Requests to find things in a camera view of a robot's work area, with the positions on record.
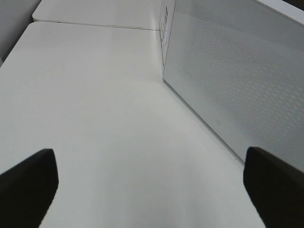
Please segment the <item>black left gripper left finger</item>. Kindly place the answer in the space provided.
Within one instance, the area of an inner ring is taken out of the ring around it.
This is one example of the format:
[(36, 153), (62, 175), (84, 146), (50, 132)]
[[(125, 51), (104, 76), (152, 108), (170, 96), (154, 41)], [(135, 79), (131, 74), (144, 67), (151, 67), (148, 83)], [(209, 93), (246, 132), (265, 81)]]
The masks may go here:
[(43, 149), (0, 175), (0, 226), (38, 228), (58, 189), (55, 153)]

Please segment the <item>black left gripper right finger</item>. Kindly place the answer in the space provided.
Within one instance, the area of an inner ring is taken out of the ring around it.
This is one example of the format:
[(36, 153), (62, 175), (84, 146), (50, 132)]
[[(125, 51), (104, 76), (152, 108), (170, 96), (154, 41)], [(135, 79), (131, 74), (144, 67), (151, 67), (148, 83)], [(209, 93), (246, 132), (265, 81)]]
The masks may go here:
[(303, 172), (259, 147), (249, 147), (243, 183), (265, 227), (304, 226)]

